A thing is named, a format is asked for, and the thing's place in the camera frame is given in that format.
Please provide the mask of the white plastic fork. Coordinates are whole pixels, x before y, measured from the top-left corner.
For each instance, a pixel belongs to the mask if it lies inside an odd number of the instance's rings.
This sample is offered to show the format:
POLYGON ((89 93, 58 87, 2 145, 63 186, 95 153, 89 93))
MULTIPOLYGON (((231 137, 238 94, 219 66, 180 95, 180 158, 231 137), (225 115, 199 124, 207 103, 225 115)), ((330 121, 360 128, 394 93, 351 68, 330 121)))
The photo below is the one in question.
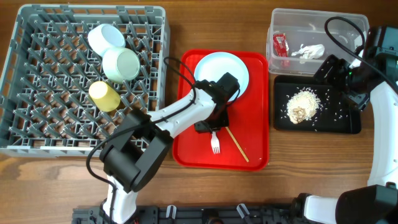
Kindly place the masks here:
POLYGON ((215 131, 213 131, 211 134, 211 147, 212 147, 214 154, 220 153, 220 141, 219 141, 215 131))

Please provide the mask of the wooden chopstick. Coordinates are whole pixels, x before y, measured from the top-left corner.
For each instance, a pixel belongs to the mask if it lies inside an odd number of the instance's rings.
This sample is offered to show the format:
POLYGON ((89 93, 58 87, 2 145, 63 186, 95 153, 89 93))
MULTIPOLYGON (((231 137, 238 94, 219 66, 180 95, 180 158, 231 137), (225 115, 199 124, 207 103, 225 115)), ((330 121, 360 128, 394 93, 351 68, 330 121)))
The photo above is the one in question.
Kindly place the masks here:
POLYGON ((229 127, 225 127, 229 136, 231 137, 231 139, 233 140, 233 142, 235 143, 236 147, 239 149, 241 155, 243 156, 244 160, 246 162, 249 162, 249 159, 246 155, 246 153, 243 151, 242 147, 240 146, 240 144, 238 143, 237 139, 235 138, 235 136, 233 135, 233 133, 231 132, 231 130, 229 129, 229 127))

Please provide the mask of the white tissue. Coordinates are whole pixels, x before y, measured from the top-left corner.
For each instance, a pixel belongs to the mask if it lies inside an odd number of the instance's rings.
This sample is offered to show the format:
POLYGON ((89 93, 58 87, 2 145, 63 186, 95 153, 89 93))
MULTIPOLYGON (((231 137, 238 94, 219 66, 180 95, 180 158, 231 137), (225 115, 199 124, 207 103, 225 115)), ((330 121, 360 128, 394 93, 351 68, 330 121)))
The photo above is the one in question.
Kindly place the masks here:
POLYGON ((299 58, 301 59, 312 60, 320 58, 324 54, 324 52, 325 46, 323 44, 308 45, 305 47, 302 44, 300 46, 300 50, 292 52, 291 56, 299 56, 299 58))

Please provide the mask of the rice food scraps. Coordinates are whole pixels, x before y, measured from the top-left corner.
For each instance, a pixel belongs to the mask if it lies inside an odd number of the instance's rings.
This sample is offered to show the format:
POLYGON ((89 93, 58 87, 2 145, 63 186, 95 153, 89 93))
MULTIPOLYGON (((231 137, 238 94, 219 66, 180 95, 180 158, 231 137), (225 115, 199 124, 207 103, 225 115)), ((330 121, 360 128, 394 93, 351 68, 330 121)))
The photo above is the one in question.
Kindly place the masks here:
POLYGON ((278 129, 337 133, 351 131, 351 110, 331 87, 280 87, 277 96, 274 124, 278 129))

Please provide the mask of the light blue dinner plate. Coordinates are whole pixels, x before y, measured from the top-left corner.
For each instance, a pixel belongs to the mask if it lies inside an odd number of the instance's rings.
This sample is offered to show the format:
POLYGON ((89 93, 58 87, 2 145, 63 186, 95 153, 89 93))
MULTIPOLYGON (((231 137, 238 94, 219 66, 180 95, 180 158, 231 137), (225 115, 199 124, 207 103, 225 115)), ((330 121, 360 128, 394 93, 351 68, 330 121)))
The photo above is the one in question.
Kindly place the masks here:
POLYGON ((206 55, 196 65, 194 77, 196 81, 217 82, 225 73, 230 73, 239 83, 239 91, 229 99, 232 102, 243 95, 249 84, 248 68, 239 57, 227 52, 206 55))

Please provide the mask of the red snack wrapper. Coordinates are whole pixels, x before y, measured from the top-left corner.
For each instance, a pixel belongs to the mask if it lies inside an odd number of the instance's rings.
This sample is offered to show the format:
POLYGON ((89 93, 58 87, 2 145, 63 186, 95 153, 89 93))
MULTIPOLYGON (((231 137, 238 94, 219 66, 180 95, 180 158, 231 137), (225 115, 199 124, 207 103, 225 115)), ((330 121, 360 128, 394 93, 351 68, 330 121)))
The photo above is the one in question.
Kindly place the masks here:
POLYGON ((289 45, 285 34, 274 34, 273 46, 279 57, 287 58, 289 56, 289 45))

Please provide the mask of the green bowl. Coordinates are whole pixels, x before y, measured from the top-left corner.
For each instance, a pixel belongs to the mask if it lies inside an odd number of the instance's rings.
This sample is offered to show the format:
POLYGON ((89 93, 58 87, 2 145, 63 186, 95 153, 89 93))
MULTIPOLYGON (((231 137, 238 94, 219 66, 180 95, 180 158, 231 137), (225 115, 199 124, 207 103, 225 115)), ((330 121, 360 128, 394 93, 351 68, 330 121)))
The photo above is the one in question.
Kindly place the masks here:
POLYGON ((113 47, 103 55, 102 68, 106 77, 114 83, 135 79, 140 72, 139 57, 130 49, 113 47))

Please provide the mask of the yellow plastic cup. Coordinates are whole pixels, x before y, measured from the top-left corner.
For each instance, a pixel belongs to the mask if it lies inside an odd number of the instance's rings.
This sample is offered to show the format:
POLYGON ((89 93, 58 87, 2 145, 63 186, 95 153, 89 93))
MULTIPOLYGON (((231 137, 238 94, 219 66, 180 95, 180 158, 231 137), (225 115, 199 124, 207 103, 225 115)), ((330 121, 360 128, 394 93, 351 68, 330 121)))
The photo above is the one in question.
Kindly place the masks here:
POLYGON ((92 83, 88 93, 96 107, 101 111, 113 111, 121 102, 120 95, 106 82, 97 81, 92 83))

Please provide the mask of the light blue small bowl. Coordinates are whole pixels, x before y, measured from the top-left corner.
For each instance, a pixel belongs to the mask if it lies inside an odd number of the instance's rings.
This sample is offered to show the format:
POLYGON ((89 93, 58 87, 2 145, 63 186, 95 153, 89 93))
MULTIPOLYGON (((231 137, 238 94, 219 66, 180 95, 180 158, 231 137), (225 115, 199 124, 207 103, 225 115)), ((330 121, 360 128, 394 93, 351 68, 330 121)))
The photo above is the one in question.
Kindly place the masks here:
POLYGON ((102 57, 113 47, 125 47, 125 39, 119 29, 111 24, 101 24, 88 33, 88 43, 92 50, 102 57))

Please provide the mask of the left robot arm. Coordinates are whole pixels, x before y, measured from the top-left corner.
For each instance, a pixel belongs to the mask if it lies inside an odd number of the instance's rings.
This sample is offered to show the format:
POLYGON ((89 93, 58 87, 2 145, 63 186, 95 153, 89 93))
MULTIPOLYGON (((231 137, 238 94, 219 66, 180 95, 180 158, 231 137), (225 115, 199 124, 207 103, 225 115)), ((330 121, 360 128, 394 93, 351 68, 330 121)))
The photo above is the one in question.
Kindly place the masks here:
POLYGON ((229 125, 228 101, 237 93, 238 79, 225 73, 216 82, 195 82, 185 97, 162 110, 132 110, 123 119, 99 155, 111 186, 102 205, 109 223, 125 223, 135 214, 138 192, 156 174, 179 134, 191 126, 202 134, 229 125))

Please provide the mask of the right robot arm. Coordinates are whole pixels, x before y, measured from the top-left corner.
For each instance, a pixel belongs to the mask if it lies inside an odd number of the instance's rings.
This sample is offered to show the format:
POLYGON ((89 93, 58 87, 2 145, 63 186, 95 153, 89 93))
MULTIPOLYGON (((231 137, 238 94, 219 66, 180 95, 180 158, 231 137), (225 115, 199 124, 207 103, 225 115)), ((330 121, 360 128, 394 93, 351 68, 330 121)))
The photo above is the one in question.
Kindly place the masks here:
POLYGON ((361 64, 329 56, 314 74, 342 92, 359 109, 370 103, 374 115, 374 153, 366 187, 338 198, 300 196, 293 215, 317 223, 397 223, 397 28, 369 29, 352 53, 361 64))

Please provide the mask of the clear plastic waste bin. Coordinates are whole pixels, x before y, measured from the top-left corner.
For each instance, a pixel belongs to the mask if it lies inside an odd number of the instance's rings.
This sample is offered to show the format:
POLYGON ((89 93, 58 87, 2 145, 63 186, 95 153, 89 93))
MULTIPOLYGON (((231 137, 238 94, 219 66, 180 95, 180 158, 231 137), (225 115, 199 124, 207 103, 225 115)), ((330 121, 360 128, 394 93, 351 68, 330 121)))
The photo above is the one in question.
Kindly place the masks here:
POLYGON ((348 62, 354 58, 340 49, 326 35, 324 25, 327 19, 335 16, 344 17, 356 24, 363 34, 369 30, 368 18, 362 14, 342 12, 311 11, 301 9, 276 8, 271 15, 271 23, 267 33, 266 58, 269 71, 278 75, 312 76, 327 56, 333 54, 348 62), (276 34, 284 34, 288 46, 288 54, 279 56, 274 48, 276 34), (303 58, 301 48, 322 44, 325 51, 318 58, 303 58))

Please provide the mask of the grey plastic dishwasher rack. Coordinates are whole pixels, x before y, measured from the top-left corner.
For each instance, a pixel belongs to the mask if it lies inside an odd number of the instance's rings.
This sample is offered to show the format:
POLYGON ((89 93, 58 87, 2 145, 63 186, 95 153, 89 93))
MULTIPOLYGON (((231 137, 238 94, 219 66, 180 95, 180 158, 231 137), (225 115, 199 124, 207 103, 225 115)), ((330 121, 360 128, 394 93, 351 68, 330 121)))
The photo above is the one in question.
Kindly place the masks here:
POLYGON ((132 109, 161 109, 169 43, 160 6, 23 5, 1 74, 1 152, 85 156, 132 109), (112 84, 121 104, 109 113, 88 94, 92 83, 107 81, 102 58, 88 43, 88 33, 101 24, 119 30, 141 63, 135 79, 112 84))

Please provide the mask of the red plastic serving tray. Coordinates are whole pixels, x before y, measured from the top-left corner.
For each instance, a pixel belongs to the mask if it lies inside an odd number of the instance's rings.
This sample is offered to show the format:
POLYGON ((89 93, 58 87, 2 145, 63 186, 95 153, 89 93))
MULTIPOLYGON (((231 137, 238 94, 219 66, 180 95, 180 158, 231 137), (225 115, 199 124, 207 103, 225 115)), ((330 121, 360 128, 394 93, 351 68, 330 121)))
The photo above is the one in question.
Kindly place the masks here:
POLYGON ((255 52, 235 51, 247 66, 249 84, 228 110, 229 129, 246 153, 246 162, 226 128, 217 132, 220 153, 211 148, 211 134, 199 134, 190 126, 174 140, 174 159, 187 167, 257 171, 269 161, 269 74, 265 57, 255 52))

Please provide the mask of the black plastic tray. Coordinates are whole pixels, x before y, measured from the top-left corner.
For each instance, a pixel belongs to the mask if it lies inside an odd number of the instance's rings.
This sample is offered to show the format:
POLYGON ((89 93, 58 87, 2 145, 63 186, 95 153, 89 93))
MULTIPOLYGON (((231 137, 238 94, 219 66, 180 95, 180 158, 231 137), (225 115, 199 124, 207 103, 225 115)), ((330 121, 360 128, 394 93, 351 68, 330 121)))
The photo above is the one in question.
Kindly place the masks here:
POLYGON ((360 112, 351 108, 332 86, 312 77, 279 75, 274 80, 274 127, 280 131, 358 134, 361 118, 360 112), (314 92, 320 99, 320 108, 310 120, 294 124, 287 115, 287 103, 301 91, 314 92))

